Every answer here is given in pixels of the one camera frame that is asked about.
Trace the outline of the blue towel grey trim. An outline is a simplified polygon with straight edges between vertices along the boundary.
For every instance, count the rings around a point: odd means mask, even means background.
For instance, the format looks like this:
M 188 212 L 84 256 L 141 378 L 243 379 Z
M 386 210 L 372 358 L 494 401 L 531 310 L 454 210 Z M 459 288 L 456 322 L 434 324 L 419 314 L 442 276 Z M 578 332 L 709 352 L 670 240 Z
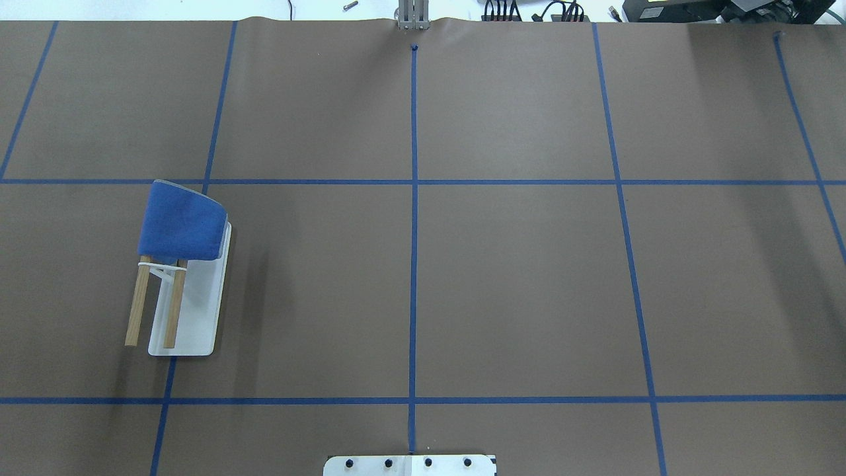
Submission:
M 154 180 L 137 253 L 161 263 L 214 261 L 223 254 L 227 212 L 221 203 L 167 180 Z

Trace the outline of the white towel rack base tray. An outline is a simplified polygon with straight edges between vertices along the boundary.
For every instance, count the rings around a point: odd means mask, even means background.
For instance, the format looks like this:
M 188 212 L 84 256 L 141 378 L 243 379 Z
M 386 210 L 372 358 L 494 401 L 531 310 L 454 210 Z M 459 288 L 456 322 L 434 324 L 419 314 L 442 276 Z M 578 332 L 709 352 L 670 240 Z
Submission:
M 161 283 L 152 321 L 150 343 L 147 347 L 148 355 L 166 357 L 212 354 L 215 348 L 221 300 L 223 300 L 231 232 L 231 223 L 227 222 L 221 242 L 220 257 L 213 261 L 188 261 L 185 283 L 182 287 L 175 344 L 172 348 L 165 346 L 165 331 L 176 268 L 165 265 L 155 265 L 150 268 L 150 275 L 159 278 Z

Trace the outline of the wooden rack bar outer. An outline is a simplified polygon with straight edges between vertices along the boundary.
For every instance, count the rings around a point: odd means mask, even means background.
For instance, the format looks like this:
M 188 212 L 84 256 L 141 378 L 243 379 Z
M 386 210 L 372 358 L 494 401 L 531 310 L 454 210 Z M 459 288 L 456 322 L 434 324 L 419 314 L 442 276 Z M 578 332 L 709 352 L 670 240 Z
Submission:
M 144 313 L 146 290 L 150 278 L 151 263 L 151 256 L 141 255 L 139 257 L 135 279 L 135 289 L 131 301 L 129 323 L 125 334 L 125 346 L 137 346 L 138 344 L 140 323 Z

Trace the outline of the brown table mat blue grid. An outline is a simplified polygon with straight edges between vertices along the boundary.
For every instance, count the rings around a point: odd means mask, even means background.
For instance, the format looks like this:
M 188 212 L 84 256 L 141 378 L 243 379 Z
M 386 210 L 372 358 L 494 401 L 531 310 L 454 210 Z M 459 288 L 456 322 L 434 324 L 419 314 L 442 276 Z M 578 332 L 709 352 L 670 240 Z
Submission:
M 215 348 L 125 346 L 146 202 Z M 844 27 L 2 24 L 2 474 L 844 474 Z

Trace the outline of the wooden rack bar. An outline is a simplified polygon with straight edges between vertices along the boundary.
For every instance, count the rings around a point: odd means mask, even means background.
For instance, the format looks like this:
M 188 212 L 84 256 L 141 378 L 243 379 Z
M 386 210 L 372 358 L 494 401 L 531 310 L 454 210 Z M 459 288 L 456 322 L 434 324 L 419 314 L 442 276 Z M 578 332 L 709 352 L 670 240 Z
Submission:
M 141 255 L 139 257 L 135 279 L 135 289 L 131 301 L 129 323 L 125 334 L 125 346 L 137 346 L 138 344 L 140 323 L 144 313 L 146 290 L 150 278 L 151 263 L 151 256 Z
M 169 302 L 169 310 L 167 310 L 167 322 L 165 325 L 165 335 L 163 346 L 166 349 L 172 349 L 176 346 L 178 323 L 180 319 L 182 293 L 184 293 L 184 285 L 187 275 L 187 260 L 178 260 L 177 269 L 173 272 L 173 282 L 171 286 L 171 299 Z

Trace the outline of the wooden rack bar inner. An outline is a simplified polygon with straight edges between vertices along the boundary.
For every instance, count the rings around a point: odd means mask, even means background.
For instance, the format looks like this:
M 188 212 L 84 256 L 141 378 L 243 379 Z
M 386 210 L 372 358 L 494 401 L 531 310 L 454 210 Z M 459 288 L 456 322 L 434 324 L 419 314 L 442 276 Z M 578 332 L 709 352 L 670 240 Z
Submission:
M 163 346 L 166 349 L 172 349 L 176 346 L 178 323 L 180 319 L 182 293 L 184 293 L 184 285 L 187 275 L 187 260 L 178 260 L 177 269 L 173 272 L 173 282 L 171 286 L 171 299 L 169 302 L 169 310 L 167 310 L 167 322 L 165 325 L 165 335 Z

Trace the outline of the grey aluminium frame post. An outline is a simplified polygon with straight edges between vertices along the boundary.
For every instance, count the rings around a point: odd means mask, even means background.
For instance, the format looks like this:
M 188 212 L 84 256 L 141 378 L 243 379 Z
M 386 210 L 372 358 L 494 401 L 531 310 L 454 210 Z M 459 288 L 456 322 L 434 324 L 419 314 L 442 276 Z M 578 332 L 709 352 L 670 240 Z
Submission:
M 395 11 L 399 30 L 428 30 L 431 27 L 429 0 L 400 0 Z

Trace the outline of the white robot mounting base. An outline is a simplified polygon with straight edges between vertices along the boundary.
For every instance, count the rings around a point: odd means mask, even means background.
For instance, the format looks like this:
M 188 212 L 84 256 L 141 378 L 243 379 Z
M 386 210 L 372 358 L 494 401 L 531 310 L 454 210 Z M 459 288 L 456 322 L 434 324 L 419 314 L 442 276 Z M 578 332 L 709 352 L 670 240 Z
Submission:
M 484 454 L 336 456 L 323 475 L 496 475 L 496 457 Z

